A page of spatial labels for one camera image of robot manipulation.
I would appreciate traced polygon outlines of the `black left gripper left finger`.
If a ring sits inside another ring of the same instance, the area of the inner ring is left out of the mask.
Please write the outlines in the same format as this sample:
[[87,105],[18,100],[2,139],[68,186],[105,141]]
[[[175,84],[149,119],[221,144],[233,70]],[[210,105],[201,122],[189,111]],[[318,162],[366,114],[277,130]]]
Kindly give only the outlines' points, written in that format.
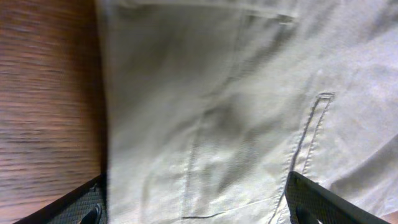
[[106,176],[99,175],[15,224],[107,224]]

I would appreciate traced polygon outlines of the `khaki shorts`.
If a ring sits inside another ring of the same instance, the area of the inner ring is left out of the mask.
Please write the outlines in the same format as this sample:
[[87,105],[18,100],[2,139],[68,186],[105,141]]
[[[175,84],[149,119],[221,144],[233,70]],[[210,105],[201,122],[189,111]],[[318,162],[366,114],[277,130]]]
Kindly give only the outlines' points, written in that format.
[[98,1],[110,223],[288,223],[296,171],[397,211],[397,1]]

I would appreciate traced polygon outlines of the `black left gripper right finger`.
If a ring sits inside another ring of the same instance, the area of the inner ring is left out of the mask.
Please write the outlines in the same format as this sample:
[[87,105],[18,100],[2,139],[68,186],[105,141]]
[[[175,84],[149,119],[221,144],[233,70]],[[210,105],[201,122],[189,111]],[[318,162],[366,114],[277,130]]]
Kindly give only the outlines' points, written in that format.
[[292,224],[388,224],[295,171],[288,175],[285,198]]

